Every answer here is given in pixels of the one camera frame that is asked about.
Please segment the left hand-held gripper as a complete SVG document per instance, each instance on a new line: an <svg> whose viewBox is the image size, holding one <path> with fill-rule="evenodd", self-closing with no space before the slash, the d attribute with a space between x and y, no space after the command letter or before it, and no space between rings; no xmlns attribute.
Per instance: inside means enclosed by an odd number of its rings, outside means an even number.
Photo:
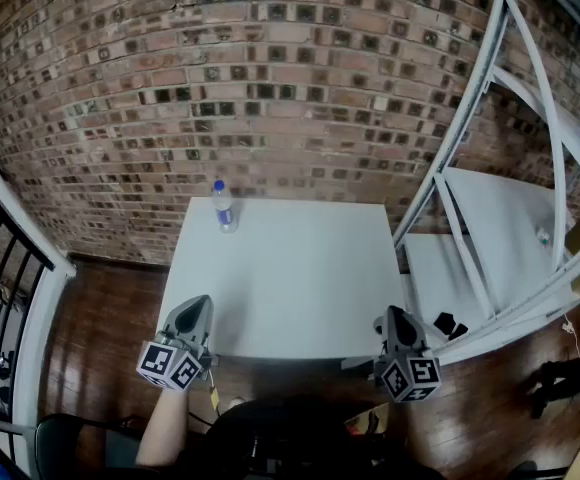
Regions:
<svg viewBox="0 0 580 480"><path fill-rule="evenodd" d="M195 380L210 377L212 354L208 349L214 304L207 294L184 301L168 314L164 330L190 334L191 338L144 341L136 372L149 383L176 392L186 391Z"/></svg>

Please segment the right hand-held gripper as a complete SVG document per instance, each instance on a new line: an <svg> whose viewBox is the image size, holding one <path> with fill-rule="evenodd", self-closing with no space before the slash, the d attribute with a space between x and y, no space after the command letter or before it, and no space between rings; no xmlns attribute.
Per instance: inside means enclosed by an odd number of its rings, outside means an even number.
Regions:
<svg viewBox="0 0 580 480"><path fill-rule="evenodd" d="M384 387L393 402L421 402L429 399L441 387L438 359L425 342L420 323L401 307L389 306L385 315L385 345L387 351L373 361L373 371L379 386Z"/></svg>

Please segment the blue cap water bottle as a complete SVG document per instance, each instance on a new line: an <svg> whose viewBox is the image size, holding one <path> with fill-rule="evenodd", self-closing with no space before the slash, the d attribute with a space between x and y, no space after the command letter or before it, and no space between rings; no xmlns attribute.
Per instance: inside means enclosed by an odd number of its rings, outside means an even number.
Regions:
<svg viewBox="0 0 580 480"><path fill-rule="evenodd" d="M216 180L213 184L212 202L221 231L234 232L238 226L235 203L230 189L221 179Z"/></svg>

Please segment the person's left forearm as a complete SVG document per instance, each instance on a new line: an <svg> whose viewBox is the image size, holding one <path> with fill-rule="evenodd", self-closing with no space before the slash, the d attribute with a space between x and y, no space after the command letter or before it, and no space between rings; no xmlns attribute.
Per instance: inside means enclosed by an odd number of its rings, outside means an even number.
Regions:
<svg viewBox="0 0 580 480"><path fill-rule="evenodd" d="M139 467L174 465L186 443L188 391L164 389L143 433L135 463Z"/></svg>

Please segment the white table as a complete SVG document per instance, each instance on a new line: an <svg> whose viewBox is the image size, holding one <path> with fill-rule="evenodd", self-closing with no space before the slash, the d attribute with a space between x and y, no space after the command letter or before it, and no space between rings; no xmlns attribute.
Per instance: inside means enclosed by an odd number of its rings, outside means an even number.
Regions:
<svg viewBox="0 0 580 480"><path fill-rule="evenodd" d="M404 295L381 205L242 199L221 231L212 201L191 199L160 317L186 300L213 301L209 348L255 359L372 357L375 321Z"/></svg>

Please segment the white metal shelf rack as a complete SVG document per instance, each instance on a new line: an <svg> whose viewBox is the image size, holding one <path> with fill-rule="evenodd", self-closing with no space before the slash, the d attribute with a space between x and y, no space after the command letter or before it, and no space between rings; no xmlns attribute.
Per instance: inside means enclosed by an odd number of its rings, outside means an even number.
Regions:
<svg viewBox="0 0 580 480"><path fill-rule="evenodd" d="M580 0L417 3L423 17L394 30L431 49L441 145L394 240L426 345L449 365L580 305L580 252L565 246L580 214ZM441 312L468 332L450 341Z"/></svg>

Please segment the person's black shirt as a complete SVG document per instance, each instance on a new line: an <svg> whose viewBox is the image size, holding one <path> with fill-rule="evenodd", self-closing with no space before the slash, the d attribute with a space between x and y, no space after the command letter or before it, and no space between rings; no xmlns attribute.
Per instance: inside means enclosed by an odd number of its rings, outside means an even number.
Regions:
<svg viewBox="0 0 580 480"><path fill-rule="evenodd" d="M180 454L187 480L446 480L402 448L353 436L316 397L247 401Z"/></svg>

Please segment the black plastic chair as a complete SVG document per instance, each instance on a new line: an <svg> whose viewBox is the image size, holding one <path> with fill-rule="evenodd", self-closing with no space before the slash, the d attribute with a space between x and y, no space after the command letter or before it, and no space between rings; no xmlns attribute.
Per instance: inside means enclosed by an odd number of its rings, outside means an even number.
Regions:
<svg viewBox="0 0 580 480"><path fill-rule="evenodd" d="M110 469L135 466L143 431L136 418L97 422L55 413L44 417L34 437L35 465L41 480L86 480Z"/></svg>

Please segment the white metal frame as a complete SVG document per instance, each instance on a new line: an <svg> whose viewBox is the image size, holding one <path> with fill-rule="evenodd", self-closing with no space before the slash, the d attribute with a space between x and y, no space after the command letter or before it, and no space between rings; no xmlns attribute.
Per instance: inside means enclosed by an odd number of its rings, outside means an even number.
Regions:
<svg viewBox="0 0 580 480"><path fill-rule="evenodd" d="M55 265L52 272L46 271L41 277L24 331L14 387L13 420L0 420L0 478L38 480L34 437L44 356L60 298L76 268L33 222L1 173L0 203Z"/></svg>

